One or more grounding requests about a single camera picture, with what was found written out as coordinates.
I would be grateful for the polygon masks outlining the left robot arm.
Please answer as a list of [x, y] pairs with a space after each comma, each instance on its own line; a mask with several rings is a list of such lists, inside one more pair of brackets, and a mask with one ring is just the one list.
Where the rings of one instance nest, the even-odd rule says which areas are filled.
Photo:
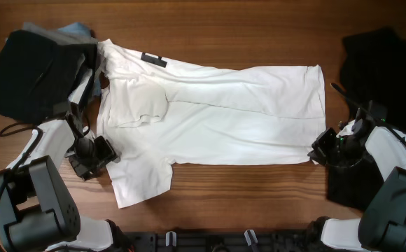
[[113, 221], [79, 214], [59, 173], [64, 158], [84, 180], [115, 160], [107, 140], [86, 137], [88, 122], [83, 107], [68, 101], [38, 124], [16, 122], [0, 131], [0, 137], [32, 132], [18, 158], [0, 171], [0, 251], [132, 250]]

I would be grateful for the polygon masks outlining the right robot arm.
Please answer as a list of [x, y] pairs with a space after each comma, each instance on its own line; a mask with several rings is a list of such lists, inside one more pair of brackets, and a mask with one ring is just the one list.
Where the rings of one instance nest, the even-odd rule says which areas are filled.
[[329, 128], [308, 156], [328, 170], [328, 199], [363, 212], [330, 218], [323, 245], [344, 251], [406, 251], [406, 134], [386, 123], [387, 110], [370, 101], [340, 133]]

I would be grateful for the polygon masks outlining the white Puma t-shirt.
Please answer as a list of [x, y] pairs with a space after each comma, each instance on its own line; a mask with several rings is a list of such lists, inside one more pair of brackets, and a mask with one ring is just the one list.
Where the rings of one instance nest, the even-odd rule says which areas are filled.
[[308, 161], [326, 128], [319, 65], [218, 69], [98, 45], [109, 84], [97, 132], [119, 158], [107, 167], [125, 208], [167, 192], [174, 164], [287, 165]]

